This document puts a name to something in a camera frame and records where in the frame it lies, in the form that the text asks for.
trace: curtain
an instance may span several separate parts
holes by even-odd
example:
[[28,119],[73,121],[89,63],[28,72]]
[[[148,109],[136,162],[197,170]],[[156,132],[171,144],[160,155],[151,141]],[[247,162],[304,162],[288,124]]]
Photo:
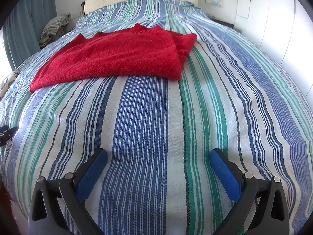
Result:
[[45,25],[57,16],[54,0],[20,0],[3,26],[4,47],[12,70],[40,51]]

